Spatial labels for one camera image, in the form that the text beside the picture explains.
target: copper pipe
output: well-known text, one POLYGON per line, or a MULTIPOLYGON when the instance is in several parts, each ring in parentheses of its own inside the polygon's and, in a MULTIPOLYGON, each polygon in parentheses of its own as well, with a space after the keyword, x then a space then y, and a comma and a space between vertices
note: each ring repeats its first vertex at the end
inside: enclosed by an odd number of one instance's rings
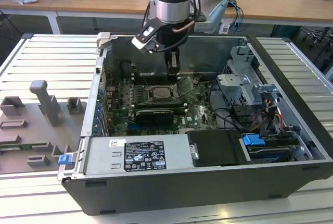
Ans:
POLYGON ((173 28, 173 29, 172 29, 172 32, 173 32, 173 33, 176 33, 176 34, 181 33, 181 32, 183 32, 183 31, 185 31, 185 30, 188 30, 189 28, 191 28, 191 27, 192 27, 193 25, 195 25, 195 24, 196 24, 196 22, 191 21, 191 22, 189 22, 187 25, 181 27, 180 29, 173 28))

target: wooden desk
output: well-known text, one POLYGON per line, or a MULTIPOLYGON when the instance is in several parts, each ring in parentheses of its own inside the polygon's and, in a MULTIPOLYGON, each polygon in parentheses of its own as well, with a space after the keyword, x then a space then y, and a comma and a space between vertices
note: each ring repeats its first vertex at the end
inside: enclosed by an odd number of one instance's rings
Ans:
POLYGON ((243 9, 245 19, 333 23, 333 0, 236 1, 243 9))
MULTIPOLYGON (((38 0, 33 4, 14 4, 0 0, 7 14, 48 17, 53 33, 61 33, 57 17, 142 18, 148 0, 38 0)), ((333 0, 237 0, 244 11, 244 23, 287 24, 333 27, 333 0)), ((227 8, 224 21, 235 18, 227 8)))

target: blue cable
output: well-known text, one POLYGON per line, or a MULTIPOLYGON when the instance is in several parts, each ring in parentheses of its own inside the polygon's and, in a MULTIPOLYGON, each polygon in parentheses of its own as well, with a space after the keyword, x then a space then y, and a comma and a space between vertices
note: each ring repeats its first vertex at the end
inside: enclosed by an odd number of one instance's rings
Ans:
POLYGON ((240 27, 240 22, 241 22, 241 12, 240 12, 240 9, 238 8, 238 6, 237 6, 236 4, 234 4, 231 0, 228 0, 228 1, 229 1, 229 3, 230 3, 231 5, 233 5, 233 6, 235 7, 235 9, 236 9, 237 12, 238 12, 238 20, 239 20, 239 22, 238 22, 237 29, 236 29, 235 32, 234 32, 234 34, 236 34, 237 30, 238 30, 239 27, 240 27))

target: sticker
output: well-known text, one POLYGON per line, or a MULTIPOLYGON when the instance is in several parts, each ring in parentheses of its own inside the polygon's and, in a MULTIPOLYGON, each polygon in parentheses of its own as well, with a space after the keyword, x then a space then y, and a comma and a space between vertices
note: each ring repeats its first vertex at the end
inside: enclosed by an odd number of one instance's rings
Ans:
POLYGON ((124 142, 124 145, 124 170, 126 172, 167 169, 162 141, 124 142))
POLYGON ((116 140, 116 139, 112 139, 110 140, 110 147, 123 147, 125 146, 125 142, 126 139, 122 139, 122 140, 116 140))

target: motherboard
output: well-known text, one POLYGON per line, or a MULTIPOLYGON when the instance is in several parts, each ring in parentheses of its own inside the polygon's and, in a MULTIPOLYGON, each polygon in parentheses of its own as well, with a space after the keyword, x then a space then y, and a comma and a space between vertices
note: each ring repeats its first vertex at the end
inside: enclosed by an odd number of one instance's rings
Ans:
POLYGON ((207 97, 210 81, 183 75, 168 84, 150 77, 109 79, 105 108, 111 136, 185 134, 218 129, 207 97))

